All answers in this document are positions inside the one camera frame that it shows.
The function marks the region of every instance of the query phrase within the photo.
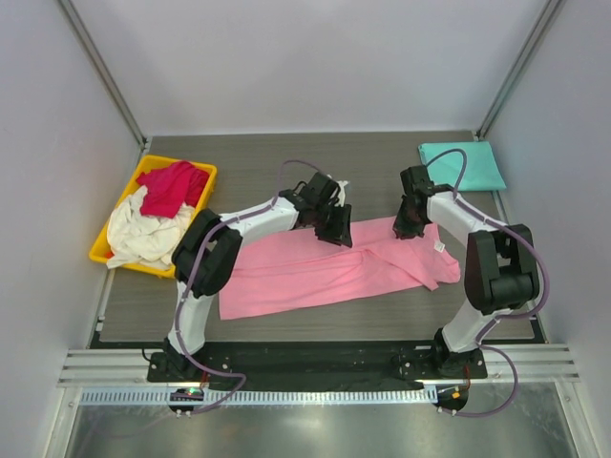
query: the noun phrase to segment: folded turquoise towel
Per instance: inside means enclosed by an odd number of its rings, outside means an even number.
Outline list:
[[[495,155],[487,141],[466,141],[462,143],[423,143],[418,147],[423,164],[452,148],[461,148],[467,153],[467,170],[458,187],[459,191],[497,191],[506,189],[505,181],[496,167]],[[429,176],[435,184],[454,186],[460,168],[462,155],[450,153],[431,164]]]

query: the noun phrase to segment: yellow basket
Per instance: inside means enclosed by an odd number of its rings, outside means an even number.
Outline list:
[[[164,169],[166,167],[169,167],[173,163],[179,162],[179,161],[180,159],[172,159],[170,157],[161,157],[161,156],[143,157],[140,163],[137,165],[136,170],[134,171],[134,174],[130,178],[129,183],[127,183],[127,186],[125,186],[125,189],[123,190],[123,194],[121,195],[118,202],[116,203],[115,208],[117,208],[119,203],[121,203],[126,197],[128,197],[130,194],[133,194],[140,187],[140,185],[137,184],[136,182],[140,174],[149,173],[150,171],[155,170],[155,169]],[[198,201],[198,205],[195,207],[195,212],[193,212],[193,217],[191,218],[191,220],[193,221],[196,214],[199,213],[200,210],[206,206],[206,204],[208,203],[208,199],[210,199],[210,195],[212,194],[212,191],[214,191],[215,181],[217,180],[217,168],[214,165],[210,165],[210,164],[200,164],[198,162],[191,162],[191,163],[198,169],[203,170],[204,172],[207,172],[210,176],[208,178],[208,181],[206,182],[205,187],[203,188],[203,191],[201,192],[201,197],[200,197],[200,200]],[[106,261],[108,260],[108,258],[106,258],[106,255],[111,251],[111,246],[108,244],[108,240],[106,239],[107,230],[108,230],[108,220],[106,221],[106,224],[104,224],[104,227],[102,228],[101,232],[97,236],[97,239],[95,239],[94,246],[92,246],[92,249],[89,252],[90,260],[94,260],[95,262],[103,262],[103,263],[106,263]],[[140,265],[140,264],[124,264],[124,265],[121,265],[121,267],[124,267],[126,269],[137,270],[138,272],[144,272],[146,274],[157,275],[158,277],[164,277],[167,279],[172,279],[174,277],[174,273],[176,270],[176,267],[174,265],[167,270],[158,270],[158,269],[154,269],[152,267],[147,267],[145,265]]]

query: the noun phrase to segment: gray floor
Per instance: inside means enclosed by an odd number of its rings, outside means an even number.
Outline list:
[[[352,188],[352,220],[395,215],[401,201],[399,172],[420,163],[417,146],[424,142],[469,141],[468,132],[368,133],[296,135],[220,135],[156,137],[150,153],[208,162],[219,167],[209,206],[233,212],[271,197],[275,174],[283,160],[314,162]],[[293,166],[285,183],[292,187],[310,171]],[[490,193],[469,193],[466,199],[497,217]],[[465,250],[442,231],[450,253],[464,260]],[[265,317],[222,322],[218,305],[210,312],[210,341],[338,341],[430,339],[452,319],[464,301],[462,283],[294,310]],[[157,342],[167,334],[176,305],[173,281],[117,269],[105,311],[103,342]],[[491,337],[532,338],[527,322],[506,321]]]
[[[465,410],[486,411],[505,384],[474,385]],[[485,420],[429,405],[230,407],[190,420],[167,406],[80,407],[66,454],[73,458],[577,458],[553,384],[525,384]],[[112,439],[104,434],[129,434]]]

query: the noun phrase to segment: white wall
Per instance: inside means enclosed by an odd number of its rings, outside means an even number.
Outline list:
[[[545,329],[554,341],[568,342],[605,440],[611,431],[609,24],[611,3],[566,2],[491,134],[512,211],[533,228],[551,272]]]
[[[0,454],[42,456],[60,367],[88,337],[87,252],[137,145],[59,8],[0,0]]]
[[[148,135],[475,129],[543,0],[74,0]]]

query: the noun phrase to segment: perforated metal strip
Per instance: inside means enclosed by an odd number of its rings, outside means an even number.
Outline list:
[[[170,406],[184,405],[184,401],[171,402],[170,395],[176,388],[85,388],[80,401],[81,406]],[[194,405],[212,404],[226,393],[224,391],[204,392],[202,402]],[[262,391],[238,391],[228,401],[227,406],[329,406],[365,404],[429,404],[437,401],[434,386],[418,391],[378,391],[378,392],[329,392],[329,393],[283,393]]]

